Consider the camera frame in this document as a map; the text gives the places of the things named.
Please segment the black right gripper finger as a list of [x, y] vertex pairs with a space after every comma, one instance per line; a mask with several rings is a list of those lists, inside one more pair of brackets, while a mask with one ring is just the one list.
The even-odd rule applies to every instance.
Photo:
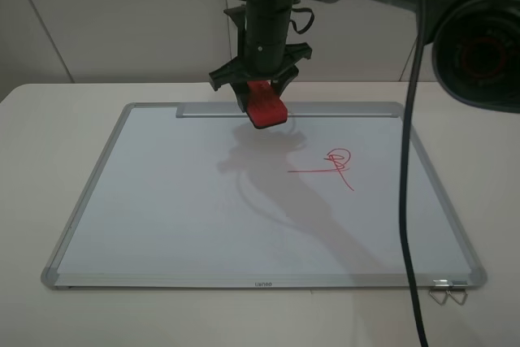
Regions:
[[271, 80], [271, 88], [276, 96], [281, 97], [288, 85], [298, 76], [299, 70], [296, 65], [292, 65], [275, 79]]

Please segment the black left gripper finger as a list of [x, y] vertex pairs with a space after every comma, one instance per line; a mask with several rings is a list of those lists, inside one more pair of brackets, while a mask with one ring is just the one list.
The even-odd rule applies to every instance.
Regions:
[[251, 89], [247, 82], [231, 83], [232, 90], [236, 95], [237, 105], [242, 112], [248, 110]]

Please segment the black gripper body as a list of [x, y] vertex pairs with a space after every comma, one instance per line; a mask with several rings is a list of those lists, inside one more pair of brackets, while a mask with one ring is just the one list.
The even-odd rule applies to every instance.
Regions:
[[250, 81], [271, 81], [302, 59], [310, 59], [307, 43], [272, 47], [245, 47], [244, 51], [209, 75], [210, 85], [218, 91], [224, 85]]

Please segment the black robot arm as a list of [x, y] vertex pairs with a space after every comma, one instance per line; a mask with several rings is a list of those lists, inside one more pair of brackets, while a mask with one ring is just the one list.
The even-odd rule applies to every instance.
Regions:
[[[311, 56], [288, 44], [300, 0], [240, 0], [227, 10], [238, 30], [236, 57], [211, 72], [214, 89], [231, 85], [241, 104], [250, 81], [267, 80], [282, 93]], [[339, 0], [315, 0], [334, 3]], [[490, 111], [519, 110], [519, 0], [373, 0], [414, 12], [416, 47], [431, 46], [436, 78], [453, 98]]]

